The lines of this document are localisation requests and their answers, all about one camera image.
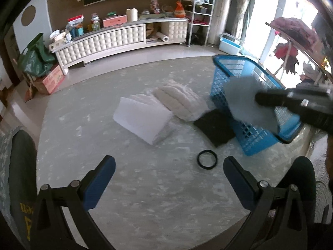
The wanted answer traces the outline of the paper towel roll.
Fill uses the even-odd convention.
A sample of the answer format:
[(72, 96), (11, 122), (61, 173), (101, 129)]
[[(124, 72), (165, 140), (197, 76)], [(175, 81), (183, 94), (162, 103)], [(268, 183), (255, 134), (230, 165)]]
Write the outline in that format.
[(165, 34), (161, 33), (161, 32), (157, 32), (156, 36), (161, 39), (163, 42), (168, 42), (169, 41), (169, 37), (166, 36)]

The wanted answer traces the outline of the pink clothes pile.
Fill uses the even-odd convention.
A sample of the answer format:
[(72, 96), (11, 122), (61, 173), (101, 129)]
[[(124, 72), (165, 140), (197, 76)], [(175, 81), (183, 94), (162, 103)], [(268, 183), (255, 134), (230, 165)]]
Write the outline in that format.
[(313, 51), (313, 46), (319, 40), (317, 33), (310, 29), (302, 20), (297, 18), (278, 17), (274, 19), (270, 25), (288, 34), (301, 46), (310, 51)]

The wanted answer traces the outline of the white plastic jug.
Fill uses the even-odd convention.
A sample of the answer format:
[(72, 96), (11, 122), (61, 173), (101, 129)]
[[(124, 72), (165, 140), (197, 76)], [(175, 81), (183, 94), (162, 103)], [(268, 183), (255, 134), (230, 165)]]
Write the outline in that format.
[(126, 9), (125, 13), (128, 22), (134, 22), (138, 20), (138, 10), (136, 8)]

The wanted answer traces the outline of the white paper towel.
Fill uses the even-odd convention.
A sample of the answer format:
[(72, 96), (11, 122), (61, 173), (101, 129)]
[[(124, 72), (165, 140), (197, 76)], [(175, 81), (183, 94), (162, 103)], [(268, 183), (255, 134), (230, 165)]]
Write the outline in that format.
[(173, 113), (153, 95), (135, 94), (122, 97), (113, 119), (149, 145), (172, 132)]

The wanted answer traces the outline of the standing air conditioner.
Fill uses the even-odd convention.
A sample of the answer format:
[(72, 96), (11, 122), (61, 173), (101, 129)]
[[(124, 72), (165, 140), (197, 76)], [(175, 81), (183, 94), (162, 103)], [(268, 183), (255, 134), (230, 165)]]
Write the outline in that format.
[(208, 35), (208, 43), (211, 45), (218, 45), (219, 36), (225, 31), (230, 3), (231, 0), (215, 0), (211, 26)]

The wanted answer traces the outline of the green shopping bag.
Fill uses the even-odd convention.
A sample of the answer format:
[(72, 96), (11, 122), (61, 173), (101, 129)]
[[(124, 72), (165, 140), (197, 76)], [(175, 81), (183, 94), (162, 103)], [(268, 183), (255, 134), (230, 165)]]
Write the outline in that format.
[(40, 78), (47, 75), (55, 63), (55, 56), (44, 45), (43, 33), (39, 33), (20, 54), (18, 68), (25, 74)]

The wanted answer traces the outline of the black square scouring pad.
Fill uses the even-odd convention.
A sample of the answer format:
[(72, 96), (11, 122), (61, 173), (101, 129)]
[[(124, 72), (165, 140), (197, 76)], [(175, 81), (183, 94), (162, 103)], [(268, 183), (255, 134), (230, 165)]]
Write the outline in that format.
[(194, 121), (194, 125), (209, 139), (212, 145), (219, 147), (235, 138), (231, 122), (229, 114), (214, 109)]

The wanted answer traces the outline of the blue plastic laundry basket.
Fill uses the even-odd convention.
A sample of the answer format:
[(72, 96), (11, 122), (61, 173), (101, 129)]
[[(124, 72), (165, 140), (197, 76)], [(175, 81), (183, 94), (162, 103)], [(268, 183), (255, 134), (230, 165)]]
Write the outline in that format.
[(260, 90), (283, 88), (263, 67), (239, 55), (215, 55), (212, 60), (215, 73), (211, 100), (229, 116), (247, 156), (276, 143), (289, 144), (297, 137), (303, 128), (298, 115), (284, 107), (264, 107), (255, 101)]

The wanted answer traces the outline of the red white snack box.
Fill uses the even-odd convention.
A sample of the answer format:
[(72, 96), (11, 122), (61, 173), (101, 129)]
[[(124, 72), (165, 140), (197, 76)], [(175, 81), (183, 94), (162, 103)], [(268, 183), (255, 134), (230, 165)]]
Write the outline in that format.
[(70, 25), (70, 26), (76, 26), (76, 25), (82, 23), (83, 20), (84, 20), (84, 16), (83, 15), (78, 15), (78, 16), (69, 18), (68, 19), (68, 25)]

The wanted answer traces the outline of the light blue cloth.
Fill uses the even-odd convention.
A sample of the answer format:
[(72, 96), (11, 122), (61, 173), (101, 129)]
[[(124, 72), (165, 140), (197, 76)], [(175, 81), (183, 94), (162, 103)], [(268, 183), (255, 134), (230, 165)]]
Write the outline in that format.
[(223, 85), (223, 89), (235, 120), (261, 127), (274, 134), (279, 132), (275, 108), (261, 106), (255, 100), (256, 94), (265, 89), (254, 76), (231, 77)]

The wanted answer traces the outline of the white quilted fluffy towel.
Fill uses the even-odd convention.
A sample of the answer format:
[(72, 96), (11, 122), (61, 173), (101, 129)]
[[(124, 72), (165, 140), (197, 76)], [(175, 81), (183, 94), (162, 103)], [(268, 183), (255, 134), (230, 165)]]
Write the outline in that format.
[(169, 80), (163, 86), (152, 91), (167, 109), (184, 121), (196, 121), (209, 111), (206, 101), (198, 96), (190, 87)]

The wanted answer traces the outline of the pink storage box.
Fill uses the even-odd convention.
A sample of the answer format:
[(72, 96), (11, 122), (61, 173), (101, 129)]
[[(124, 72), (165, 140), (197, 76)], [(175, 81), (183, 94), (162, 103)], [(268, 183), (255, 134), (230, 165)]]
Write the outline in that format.
[(128, 18), (126, 15), (117, 15), (108, 17), (107, 19), (103, 20), (103, 27), (115, 27), (115, 26), (121, 26), (124, 23), (128, 22)]

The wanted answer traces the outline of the white metal shelf rack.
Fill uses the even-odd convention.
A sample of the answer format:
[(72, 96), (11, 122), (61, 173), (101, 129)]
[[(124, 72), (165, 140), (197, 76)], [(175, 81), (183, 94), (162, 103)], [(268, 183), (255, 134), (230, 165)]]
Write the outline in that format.
[(180, 0), (187, 22), (187, 46), (206, 46), (211, 30), (215, 0)]

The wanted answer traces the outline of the blue white plastic bin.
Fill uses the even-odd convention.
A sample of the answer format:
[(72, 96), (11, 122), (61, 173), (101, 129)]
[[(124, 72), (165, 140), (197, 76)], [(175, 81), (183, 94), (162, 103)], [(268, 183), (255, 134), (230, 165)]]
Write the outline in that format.
[(244, 42), (231, 34), (223, 33), (220, 35), (219, 50), (228, 55), (238, 55), (243, 49)]

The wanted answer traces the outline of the pink cardboard box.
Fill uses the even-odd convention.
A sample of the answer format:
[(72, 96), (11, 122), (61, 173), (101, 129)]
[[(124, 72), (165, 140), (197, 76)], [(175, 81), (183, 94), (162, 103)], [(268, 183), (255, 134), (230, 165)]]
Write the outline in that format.
[(54, 65), (51, 71), (44, 77), (33, 81), (34, 87), (41, 94), (51, 95), (55, 89), (63, 82), (65, 75), (62, 73), (60, 65)]

